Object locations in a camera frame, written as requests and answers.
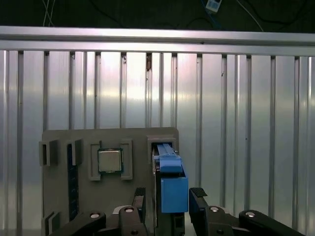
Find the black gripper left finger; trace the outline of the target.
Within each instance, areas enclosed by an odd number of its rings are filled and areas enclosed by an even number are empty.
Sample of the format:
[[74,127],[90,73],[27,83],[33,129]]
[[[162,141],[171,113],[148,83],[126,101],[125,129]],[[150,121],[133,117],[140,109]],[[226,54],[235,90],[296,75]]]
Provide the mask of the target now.
[[146,236],[146,188],[135,190],[132,205],[119,206],[110,216],[81,213],[58,229],[59,236]]

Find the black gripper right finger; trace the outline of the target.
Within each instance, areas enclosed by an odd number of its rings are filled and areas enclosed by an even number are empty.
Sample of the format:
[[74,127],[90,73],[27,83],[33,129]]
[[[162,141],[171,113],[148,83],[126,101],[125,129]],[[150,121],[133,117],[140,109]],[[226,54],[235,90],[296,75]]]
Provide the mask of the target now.
[[203,188],[189,189],[189,215],[197,236],[303,236],[302,233],[256,210],[235,217],[210,206]]

